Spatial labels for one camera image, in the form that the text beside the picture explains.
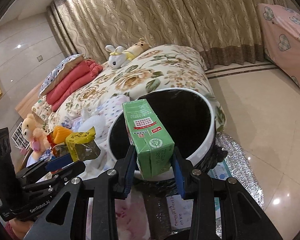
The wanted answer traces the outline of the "left hand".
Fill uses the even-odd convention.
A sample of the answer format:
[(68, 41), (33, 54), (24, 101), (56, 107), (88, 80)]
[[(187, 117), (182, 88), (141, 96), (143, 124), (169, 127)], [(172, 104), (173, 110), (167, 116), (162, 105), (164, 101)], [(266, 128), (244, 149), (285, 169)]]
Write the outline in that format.
[(12, 239), (19, 240), (25, 237), (33, 224), (33, 221), (23, 222), (14, 218), (6, 223), (5, 230)]

